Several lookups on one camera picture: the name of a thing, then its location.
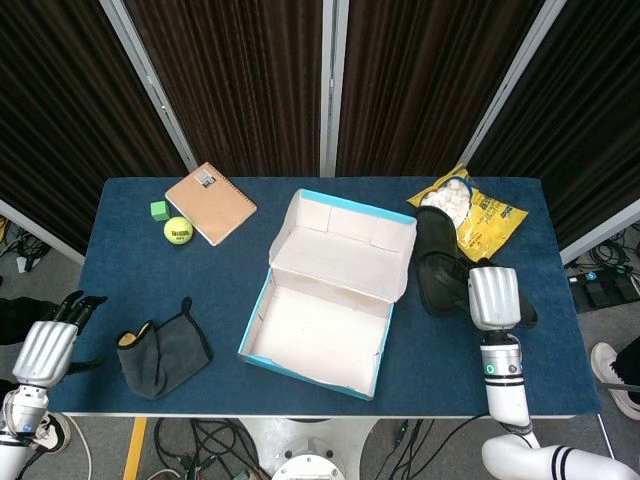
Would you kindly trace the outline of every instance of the brown notebook cover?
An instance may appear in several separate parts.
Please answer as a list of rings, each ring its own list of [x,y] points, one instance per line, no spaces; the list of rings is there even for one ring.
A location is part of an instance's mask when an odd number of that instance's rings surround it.
[[[167,190],[165,197],[211,245],[218,245],[256,205],[209,163]]]

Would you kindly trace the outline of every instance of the black curtain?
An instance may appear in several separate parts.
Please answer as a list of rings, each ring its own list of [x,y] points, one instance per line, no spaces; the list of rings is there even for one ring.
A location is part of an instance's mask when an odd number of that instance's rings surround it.
[[[469,167],[541,178],[561,248],[640,198],[640,3],[569,0]]]
[[[542,3],[351,0],[337,174],[450,170]]]
[[[104,181],[186,168],[98,2],[0,3],[0,198],[84,252]]]
[[[129,0],[198,162],[318,175],[322,0]]]

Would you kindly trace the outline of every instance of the table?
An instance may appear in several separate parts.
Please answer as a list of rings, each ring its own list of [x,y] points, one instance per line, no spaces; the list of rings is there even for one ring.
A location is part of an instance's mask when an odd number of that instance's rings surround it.
[[[245,364],[237,349],[268,270],[268,249],[291,197],[307,188],[411,214],[405,200],[430,177],[234,178],[257,212],[221,245],[200,235],[169,244],[149,215],[176,178],[106,182],[80,287],[109,300],[85,328],[74,360],[99,354],[101,367],[66,378],[51,409],[112,415],[451,417],[487,410],[481,333],[463,315],[435,318],[419,300],[411,268],[396,304],[372,401],[364,401]],[[539,315],[533,330],[516,329],[523,346],[529,409],[538,416],[593,414],[600,405],[539,180],[477,178],[481,191],[529,216],[494,256],[515,267]],[[209,340],[211,364],[158,400],[134,395],[120,372],[115,339],[148,320],[177,313],[183,297]]]

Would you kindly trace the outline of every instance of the green block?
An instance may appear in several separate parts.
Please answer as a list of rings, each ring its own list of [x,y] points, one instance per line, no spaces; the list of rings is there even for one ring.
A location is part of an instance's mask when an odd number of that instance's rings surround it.
[[[160,202],[153,202],[151,205],[151,216],[156,222],[162,222],[163,220],[169,220],[171,215],[169,214],[169,205],[164,200]]]

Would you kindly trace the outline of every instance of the yellow tennis ball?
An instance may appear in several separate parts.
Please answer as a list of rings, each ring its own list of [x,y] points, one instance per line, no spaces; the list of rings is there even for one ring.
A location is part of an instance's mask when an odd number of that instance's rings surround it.
[[[191,240],[193,226],[184,217],[173,217],[164,224],[164,236],[175,245],[182,245]]]

